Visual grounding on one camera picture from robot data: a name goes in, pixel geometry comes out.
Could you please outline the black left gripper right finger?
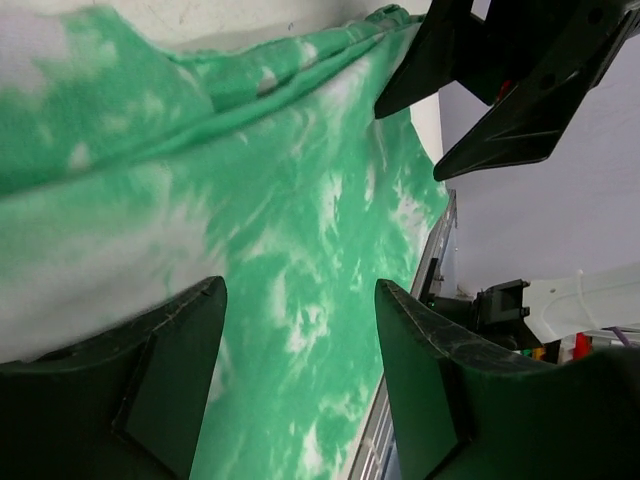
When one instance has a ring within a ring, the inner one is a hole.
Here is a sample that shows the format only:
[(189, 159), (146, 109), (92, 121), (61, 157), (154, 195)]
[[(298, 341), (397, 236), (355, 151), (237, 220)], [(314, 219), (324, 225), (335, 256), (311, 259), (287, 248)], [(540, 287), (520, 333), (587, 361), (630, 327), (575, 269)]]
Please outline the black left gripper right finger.
[(635, 479), (639, 352), (556, 366), (509, 351), (427, 308), (460, 447), (424, 479)]

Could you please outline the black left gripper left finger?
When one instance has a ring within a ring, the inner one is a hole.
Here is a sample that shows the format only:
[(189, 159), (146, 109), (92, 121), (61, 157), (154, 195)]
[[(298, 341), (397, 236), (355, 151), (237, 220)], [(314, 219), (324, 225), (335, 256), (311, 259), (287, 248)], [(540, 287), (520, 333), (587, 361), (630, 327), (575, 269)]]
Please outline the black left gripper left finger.
[(113, 330), (1, 367), (5, 479), (186, 479), (227, 306), (220, 277)]

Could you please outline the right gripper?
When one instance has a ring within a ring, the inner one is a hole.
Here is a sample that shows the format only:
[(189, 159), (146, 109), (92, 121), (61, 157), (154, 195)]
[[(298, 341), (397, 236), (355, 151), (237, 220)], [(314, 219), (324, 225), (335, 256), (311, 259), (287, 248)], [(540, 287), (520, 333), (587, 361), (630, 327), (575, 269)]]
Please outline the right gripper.
[(437, 181), (546, 160), (639, 34), (637, 1), (490, 1), (483, 18), (472, 7), (431, 3), (374, 107), (376, 119), (388, 117), (453, 80), (486, 105), (498, 102), (436, 164)]

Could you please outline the green tie-dye trousers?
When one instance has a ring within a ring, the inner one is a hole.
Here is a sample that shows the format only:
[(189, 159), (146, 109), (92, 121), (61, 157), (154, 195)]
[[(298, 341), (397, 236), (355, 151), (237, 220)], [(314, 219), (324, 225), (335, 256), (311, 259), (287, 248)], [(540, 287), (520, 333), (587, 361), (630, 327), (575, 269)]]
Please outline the green tie-dye trousers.
[(373, 114), (419, 23), (177, 52), (108, 6), (3, 10), (2, 359), (221, 276), (193, 477), (342, 478), (382, 374), (375, 283), (411, 285), (447, 203), (410, 113)]

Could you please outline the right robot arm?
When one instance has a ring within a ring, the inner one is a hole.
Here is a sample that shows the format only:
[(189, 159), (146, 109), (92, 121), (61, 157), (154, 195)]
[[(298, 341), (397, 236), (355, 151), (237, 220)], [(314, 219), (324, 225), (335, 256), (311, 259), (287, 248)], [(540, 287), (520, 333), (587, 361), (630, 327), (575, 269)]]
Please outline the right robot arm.
[(639, 5), (435, 1), (375, 105), (459, 85), (486, 106), (433, 170), (457, 196), (459, 280), (528, 281), (542, 342), (639, 322)]

